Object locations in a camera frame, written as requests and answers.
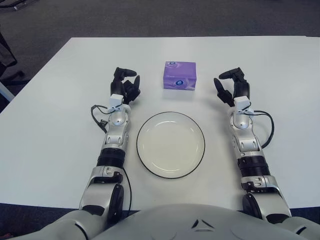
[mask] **black cable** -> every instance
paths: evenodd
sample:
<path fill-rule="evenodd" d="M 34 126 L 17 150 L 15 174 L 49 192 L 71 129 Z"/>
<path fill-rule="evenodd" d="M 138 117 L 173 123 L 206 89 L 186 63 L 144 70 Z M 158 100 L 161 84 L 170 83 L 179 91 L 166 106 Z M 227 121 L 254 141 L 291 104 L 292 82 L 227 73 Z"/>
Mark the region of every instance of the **black cable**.
<path fill-rule="evenodd" d="M 274 132 L 275 132 L 275 123 L 274 123 L 274 120 L 272 118 L 272 116 L 267 113 L 266 111 L 261 111 L 261 110 L 255 110 L 254 111 L 255 113 L 262 113 L 262 114 L 249 114 L 249 113 L 244 113 L 245 115 L 249 115 L 249 116 L 261 116 L 261 115 L 266 115 L 270 118 L 270 121 L 271 121 L 271 133 L 270 133 L 270 136 L 269 138 L 267 139 L 267 141 L 261 146 L 263 149 L 269 145 L 269 143 L 271 142 L 271 139 L 273 138 L 274 136 Z"/>
<path fill-rule="evenodd" d="M 95 108 L 97 108 L 97 105 L 93 105 L 91 107 L 91 116 L 92 116 L 93 120 L 95 121 L 95 123 L 99 126 L 99 128 L 101 128 L 101 130 L 104 131 L 105 134 L 107 134 L 107 130 L 105 129 L 104 124 L 102 122 L 98 122 L 98 120 L 94 116 L 94 109 Z"/>
<path fill-rule="evenodd" d="M 251 102 L 250 102 L 250 105 L 249 105 L 249 106 L 246 106 L 244 109 L 242 109 L 242 111 L 244 111 L 244 110 L 246 110 L 246 109 L 250 108 L 250 106 L 251 106 Z"/>
<path fill-rule="evenodd" d="M 129 184 L 129 189 L 130 189 L 130 203 L 129 203 L 129 209 L 128 209 L 128 213 L 126 215 L 126 217 L 129 217 L 129 214 L 130 214 L 130 210 L 131 210 L 131 202 L 132 202 L 132 189 L 131 189 L 131 184 L 130 184 L 130 180 L 129 180 L 129 177 L 128 177 L 128 174 L 125 170 L 124 167 L 122 167 L 123 171 L 124 171 L 124 174 L 126 176 L 126 179 L 128 180 L 128 184 Z"/>
<path fill-rule="evenodd" d="M 99 128 L 101 128 L 102 131 L 104 131 L 104 133 L 106 134 L 107 133 L 107 130 L 105 129 L 105 126 L 107 125 L 107 121 L 103 121 L 101 120 L 100 122 L 98 122 L 98 120 L 95 118 L 94 116 L 94 109 L 98 109 L 102 114 L 104 115 L 109 115 L 109 114 L 112 114 L 113 112 L 116 111 L 116 108 L 120 107 L 123 103 L 119 104 L 118 106 L 115 106 L 114 110 L 111 111 L 111 112 L 104 112 L 102 111 L 100 108 L 103 108 L 103 109 L 108 109 L 106 106 L 102 106 L 102 105 L 93 105 L 91 107 L 91 116 L 93 118 L 93 120 L 95 121 L 95 123 L 99 126 Z"/>

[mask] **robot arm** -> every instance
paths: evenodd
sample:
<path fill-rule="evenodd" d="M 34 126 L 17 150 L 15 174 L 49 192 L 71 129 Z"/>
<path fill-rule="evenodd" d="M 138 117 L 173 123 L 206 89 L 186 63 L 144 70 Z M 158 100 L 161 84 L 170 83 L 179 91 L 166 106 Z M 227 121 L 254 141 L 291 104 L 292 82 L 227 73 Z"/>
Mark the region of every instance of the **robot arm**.
<path fill-rule="evenodd" d="M 129 102 L 140 94 L 140 77 L 134 83 L 125 77 L 136 76 L 135 71 L 117 67 L 111 83 L 109 108 L 105 114 L 108 121 L 95 122 L 106 133 L 97 165 L 93 168 L 82 195 L 79 210 L 69 212 L 42 230 L 19 237 L 21 240 L 89 240 L 121 219 L 124 188 L 123 165 L 128 143 L 130 126 Z"/>
<path fill-rule="evenodd" d="M 219 78 L 231 78 L 234 81 L 233 96 L 217 78 L 214 79 L 214 84 L 217 96 L 231 107 L 228 125 L 237 165 L 241 171 L 241 186 L 247 192 L 242 199 L 243 210 L 270 223 L 281 223 L 291 217 L 291 212 L 276 178 L 270 174 L 263 146 L 253 131 L 252 116 L 256 114 L 250 108 L 250 85 L 240 68 L 224 72 Z"/>

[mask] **purple tissue box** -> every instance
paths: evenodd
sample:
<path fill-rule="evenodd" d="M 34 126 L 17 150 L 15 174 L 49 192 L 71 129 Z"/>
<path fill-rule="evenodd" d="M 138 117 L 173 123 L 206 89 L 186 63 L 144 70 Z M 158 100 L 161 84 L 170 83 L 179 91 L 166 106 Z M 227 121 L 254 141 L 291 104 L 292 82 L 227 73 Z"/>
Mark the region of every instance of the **purple tissue box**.
<path fill-rule="evenodd" d="M 166 61 L 163 74 L 164 89 L 195 90 L 197 81 L 196 63 Z"/>

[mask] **tissue box logo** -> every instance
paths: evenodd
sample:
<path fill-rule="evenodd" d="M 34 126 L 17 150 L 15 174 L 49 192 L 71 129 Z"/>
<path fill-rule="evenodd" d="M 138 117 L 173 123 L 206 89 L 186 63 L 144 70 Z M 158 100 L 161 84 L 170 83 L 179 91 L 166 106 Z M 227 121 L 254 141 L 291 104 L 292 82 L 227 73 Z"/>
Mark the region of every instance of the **tissue box logo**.
<path fill-rule="evenodd" d="M 175 85 L 178 85 L 178 86 L 182 85 L 182 84 L 184 84 L 184 81 L 182 81 L 182 80 L 178 80 L 175 82 Z"/>

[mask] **gray carpet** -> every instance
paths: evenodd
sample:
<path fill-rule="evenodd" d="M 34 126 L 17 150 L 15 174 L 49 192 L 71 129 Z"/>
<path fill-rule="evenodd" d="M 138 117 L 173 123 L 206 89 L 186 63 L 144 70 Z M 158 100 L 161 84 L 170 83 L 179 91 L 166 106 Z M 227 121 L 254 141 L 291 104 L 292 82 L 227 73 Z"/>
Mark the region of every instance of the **gray carpet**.
<path fill-rule="evenodd" d="M 320 0 L 39 0 L 0 12 L 0 23 L 19 62 L 6 75 L 32 78 L 71 37 L 320 37 Z M 0 112 L 7 104 L 0 96 Z M 68 211 L 0 204 L 0 234 L 39 230 Z M 319 207 L 292 213 L 320 222 Z"/>

